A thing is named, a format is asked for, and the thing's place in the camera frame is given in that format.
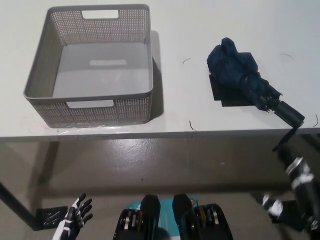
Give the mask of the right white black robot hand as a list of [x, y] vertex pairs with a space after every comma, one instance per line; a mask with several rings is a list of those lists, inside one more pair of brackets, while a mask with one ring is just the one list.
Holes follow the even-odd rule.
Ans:
[[302, 232], [320, 233], [320, 183], [304, 157], [293, 147], [282, 144], [277, 155], [284, 165], [295, 200], [273, 199], [263, 195], [261, 206], [270, 218]]

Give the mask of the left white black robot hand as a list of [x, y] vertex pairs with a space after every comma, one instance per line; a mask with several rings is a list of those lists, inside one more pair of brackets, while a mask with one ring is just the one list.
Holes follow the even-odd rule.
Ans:
[[68, 209], [63, 219], [59, 222], [52, 240], [75, 240], [81, 229], [87, 221], [89, 221], [93, 214], [90, 213], [92, 209], [92, 199], [83, 193]]

